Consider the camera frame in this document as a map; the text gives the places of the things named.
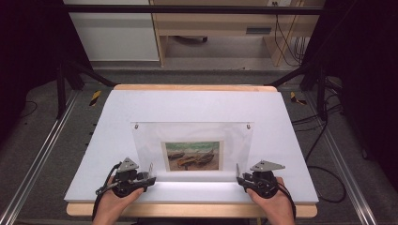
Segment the photograph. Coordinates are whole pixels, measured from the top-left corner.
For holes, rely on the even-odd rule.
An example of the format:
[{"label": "photograph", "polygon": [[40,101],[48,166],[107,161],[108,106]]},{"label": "photograph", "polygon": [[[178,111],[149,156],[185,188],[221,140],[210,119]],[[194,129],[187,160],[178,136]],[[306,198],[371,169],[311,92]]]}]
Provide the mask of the photograph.
[{"label": "photograph", "polygon": [[221,169],[222,142],[164,142],[169,172],[218,171]]}]

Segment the person's right hand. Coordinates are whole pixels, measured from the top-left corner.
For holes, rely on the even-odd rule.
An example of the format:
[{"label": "person's right hand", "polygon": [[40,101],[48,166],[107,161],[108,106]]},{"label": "person's right hand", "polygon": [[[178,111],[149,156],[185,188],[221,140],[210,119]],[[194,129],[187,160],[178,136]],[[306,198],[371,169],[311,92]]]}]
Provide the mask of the person's right hand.
[{"label": "person's right hand", "polygon": [[[281,177],[276,177],[278,183],[284,185]],[[280,191],[270,199],[264,199],[260,197],[255,191],[247,188],[247,193],[251,197],[252,201],[257,203],[265,212],[268,221],[272,225],[290,225],[295,224],[293,218],[292,205],[287,197]]]}]

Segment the hand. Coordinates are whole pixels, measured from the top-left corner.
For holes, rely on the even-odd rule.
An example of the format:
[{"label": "hand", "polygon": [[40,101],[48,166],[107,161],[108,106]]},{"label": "hand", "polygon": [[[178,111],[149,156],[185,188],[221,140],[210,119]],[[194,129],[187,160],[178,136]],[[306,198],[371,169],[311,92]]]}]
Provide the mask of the hand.
[{"label": "hand", "polygon": [[[276,177],[278,183],[284,185],[281,177]],[[295,224],[293,219],[292,205],[287,197],[280,191],[270,199],[260,197],[255,191],[247,188],[247,193],[252,201],[257,203],[265,212],[267,219],[272,225],[290,225]]]},{"label": "hand", "polygon": [[[113,177],[109,179],[108,184],[112,183],[112,179]],[[117,219],[123,213],[123,210],[129,204],[136,201],[143,192],[143,188],[138,188],[130,195],[124,198],[119,198],[111,189],[107,190],[105,193],[103,193],[102,199],[99,202],[97,214],[93,220],[93,225],[115,224]]]}]

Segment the cabinet door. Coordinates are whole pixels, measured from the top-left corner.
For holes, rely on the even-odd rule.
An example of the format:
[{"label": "cabinet door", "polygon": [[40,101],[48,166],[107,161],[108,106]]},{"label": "cabinet door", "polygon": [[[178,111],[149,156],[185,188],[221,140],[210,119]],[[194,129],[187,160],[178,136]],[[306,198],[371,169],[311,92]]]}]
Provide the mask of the cabinet door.
[{"label": "cabinet door", "polygon": [[[146,0],[64,0],[65,4],[148,5]],[[149,13],[70,13],[90,61],[159,61]]]}]

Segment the wooden desk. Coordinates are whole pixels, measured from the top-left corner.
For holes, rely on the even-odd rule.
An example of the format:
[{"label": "wooden desk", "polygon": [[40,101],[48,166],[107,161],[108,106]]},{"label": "wooden desk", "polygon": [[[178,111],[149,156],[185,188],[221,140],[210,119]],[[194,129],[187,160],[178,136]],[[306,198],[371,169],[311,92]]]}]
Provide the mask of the wooden desk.
[{"label": "wooden desk", "polygon": [[[269,1],[271,0],[150,0],[150,4],[266,7],[270,6]],[[285,7],[322,7],[324,4],[325,0],[291,0]],[[264,37],[274,66],[278,66],[283,60],[283,53],[287,50],[286,42],[290,43],[292,37],[310,37],[318,20],[316,15],[280,15],[278,23],[286,40],[278,29],[275,40],[275,15],[154,13],[152,18],[162,65],[164,65],[168,36],[261,36]]]},{"label": "wooden desk", "polygon": [[[276,92],[272,86],[250,85],[163,85],[120,84],[115,90],[187,90],[187,91],[254,91]],[[92,215],[92,202],[69,202],[67,212],[75,217]],[[298,218],[316,216],[315,204],[297,203]],[[133,203],[123,217],[133,218],[262,218],[264,212],[254,203]]]}]

